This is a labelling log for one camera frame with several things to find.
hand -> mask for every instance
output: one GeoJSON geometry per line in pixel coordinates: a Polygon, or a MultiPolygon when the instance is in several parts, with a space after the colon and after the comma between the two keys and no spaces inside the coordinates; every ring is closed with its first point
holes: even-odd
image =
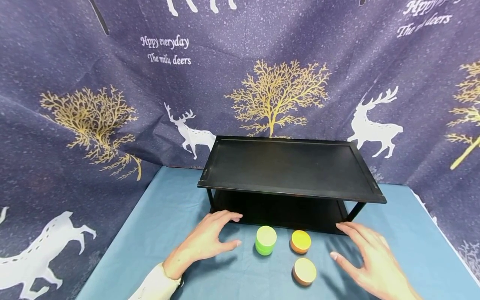
{"type": "Polygon", "coordinates": [[[363,266],[357,269],[336,252],[331,252],[330,256],[359,286],[381,300],[421,300],[400,269],[383,236],[352,222],[339,223],[337,227],[358,246],[363,266]]]}
{"type": "Polygon", "coordinates": [[[207,214],[185,241],[163,262],[166,275],[177,280],[194,262],[232,251],[240,246],[239,240],[221,243],[218,235],[226,223],[231,220],[238,222],[241,217],[241,214],[227,210],[207,214]]]}

green cylinder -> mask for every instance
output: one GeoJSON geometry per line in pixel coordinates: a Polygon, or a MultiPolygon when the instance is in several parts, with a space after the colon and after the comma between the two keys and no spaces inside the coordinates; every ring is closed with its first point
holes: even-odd
{"type": "Polygon", "coordinates": [[[255,249],[260,255],[267,256],[273,251],[276,243],[275,229],[270,226],[262,226],[257,230],[255,249]]]}

deer antler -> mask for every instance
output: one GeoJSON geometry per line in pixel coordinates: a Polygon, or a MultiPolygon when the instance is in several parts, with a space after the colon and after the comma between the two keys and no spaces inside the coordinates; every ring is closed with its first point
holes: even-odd
{"type": "Polygon", "coordinates": [[[173,122],[174,119],[173,119],[172,115],[170,115],[170,106],[167,105],[165,102],[163,104],[165,105],[165,108],[167,109],[168,118],[170,119],[170,122],[173,122]]]}
{"type": "Polygon", "coordinates": [[[3,223],[3,221],[5,221],[5,217],[7,215],[7,209],[9,209],[8,206],[4,206],[1,210],[1,214],[0,214],[0,224],[3,223]]]}
{"type": "Polygon", "coordinates": [[[181,120],[186,120],[186,119],[193,119],[196,116],[193,114],[192,110],[190,109],[190,112],[185,111],[185,114],[182,114],[181,120]]]}
{"type": "Polygon", "coordinates": [[[390,89],[388,89],[385,93],[385,97],[382,97],[383,96],[383,93],[380,93],[380,95],[378,95],[378,98],[376,100],[373,100],[373,97],[370,99],[370,101],[365,104],[364,106],[368,106],[370,108],[373,108],[375,105],[379,104],[379,103],[390,103],[392,102],[393,100],[396,99],[396,93],[398,91],[398,85],[396,86],[395,90],[392,92],[390,89]]]}

white deer print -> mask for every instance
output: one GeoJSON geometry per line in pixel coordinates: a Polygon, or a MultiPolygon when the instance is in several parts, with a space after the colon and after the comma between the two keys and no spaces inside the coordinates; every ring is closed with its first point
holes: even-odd
{"type": "Polygon", "coordinates": [[[347,139],[348,142],[357,140],[357,148],[360,149],[364,142],[381,142],[382,148],[374,154],[372,157],[377,157],[381,152],[388,148],[388,154],[385,158],[392,157],[393,149],[395,145],[392,143],[392,139],[399,133],[403,132],[403,127],[396,124],[381,124],[375,123],[368,119],[367,112],[380,103],[390,103],[396,99],[396,93],[398,86],[392,92],[387,90],[385,97],[383,93],[380,93],[378,98],[374,101],[373,98],[365,105],[362,104],[363,98],[357,105],[356,111],[353,114],[352,129],[354,135],[347,139]]]}
{"type": "Polygon", "coordinates": [[[209,132],[208,130],[196,130],[188,127],[185,125],[185,121],[187,119],[193,119],[196,116],[193,114],[192,110],[190,112],[185,112],[182,114],[182,117],[178,120],[175,120],[172,115],[170,115],[170,106],[166,103],[165,108],[167,109],[168,118],[170,122],[174,123],[180,134],[183,136],[185,141],[182,143],[183,149],[187,150],[190,153],[193,153],[193,159],[197,159],[197,153],[195,152],[195,148],[197,145],[207,145],[208,149],[212,151],[213,144],[215,143],[216,136],[209,132]],[[191,151],[187,149],[187,145],[190,145],[191,151]]]}
{"type": "MultiPolygon", "coordinates": [[[[4,220],[7,207],[1,212],[1,221],[4,220]]],[[[7,289],[23,284],[19,299],[34,300],[48,292],[49,287],[42,287],[38,292],[32,291],[36,278],[43,278],[47,282],[60,288],[63,280],[58,279],[49,268],[49,263],[57,257],[71,240],[80,242],[80,252],[85,249],[84,232],[96,237],[95,230],[86,225],[80,228],[73,227],[70,216],[72,212],[64,212],[57,216],[43,228],[40,235],[32,244],[19,255],[0,258],[0,289],[7,289]]]]}
{"type": "MultiPolygon", "coordinates": [[[[192,2],[192,0],[186,0],[186,1],[187,1],[187,4],[190,7],[190,10],[192,12],[198,12],[197,7],[192,2]]],[[[175,10],[175,7],[173,6],[173,0],[167,0],[167,5],[168,5],[168,10],[171,12],[171,14],[178,17],[179,13],[175,10]]],[[[228,0],[228,5],[233,10],[237,9],[237,5],[235,4],[235,2],[233,2],[233,0],[228,0]]],[[[216,6],[216,0],[210,0],[210,9],[214,13],[218,13],[218,7],[216,6]]]]}

wrist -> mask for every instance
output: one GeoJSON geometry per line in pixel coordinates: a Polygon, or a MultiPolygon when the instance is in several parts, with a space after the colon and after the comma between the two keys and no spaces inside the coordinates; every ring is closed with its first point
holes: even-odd
{"type": "Polygon", "coordinates": [[[168,278],[178,280],[193,263],[190,253],[178,247],[163,262],[163,269],[168,278]]]}
{"type": "Polygon", "coordinates": [[[409,285],[406,290],[392,295],[385,300],[422,300],[422,297],[409,285]]]}

